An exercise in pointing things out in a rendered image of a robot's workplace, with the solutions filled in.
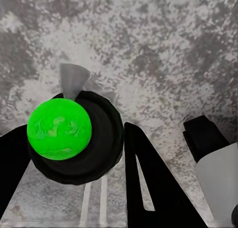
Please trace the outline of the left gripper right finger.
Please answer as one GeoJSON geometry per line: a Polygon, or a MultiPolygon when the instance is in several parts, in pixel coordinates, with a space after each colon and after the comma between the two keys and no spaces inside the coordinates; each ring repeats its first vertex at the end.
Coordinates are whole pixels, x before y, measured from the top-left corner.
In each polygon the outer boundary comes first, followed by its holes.
{"type": "Polygon", "coordinates": [[[143,130],[124,125],[128,228],[208,228],[143,130]],[[144,208],[136,156],[155,211],[144,208]]]}

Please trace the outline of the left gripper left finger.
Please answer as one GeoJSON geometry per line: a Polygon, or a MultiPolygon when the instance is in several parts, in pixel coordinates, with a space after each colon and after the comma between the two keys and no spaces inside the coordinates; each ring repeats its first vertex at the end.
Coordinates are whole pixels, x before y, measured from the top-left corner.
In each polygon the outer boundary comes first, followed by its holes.
{"type": "Polygon", "coordinates": [[[0,219],[30,161],[27,125],[0,137],[0,219]]]}

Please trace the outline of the insectifuge atomizer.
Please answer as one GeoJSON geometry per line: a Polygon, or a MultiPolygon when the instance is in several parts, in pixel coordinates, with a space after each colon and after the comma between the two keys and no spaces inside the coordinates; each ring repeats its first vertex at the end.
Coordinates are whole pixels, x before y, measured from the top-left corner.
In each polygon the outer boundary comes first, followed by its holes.
{"type": "Polygon", "coordinates": [[[28,120],[28,153],[47,178],[79,186],[99,180],[120,163],[125,131],[107,98],[82,91],[89,70],[61,64],[58,71],[62,93],[40,104],[28,120]]]}

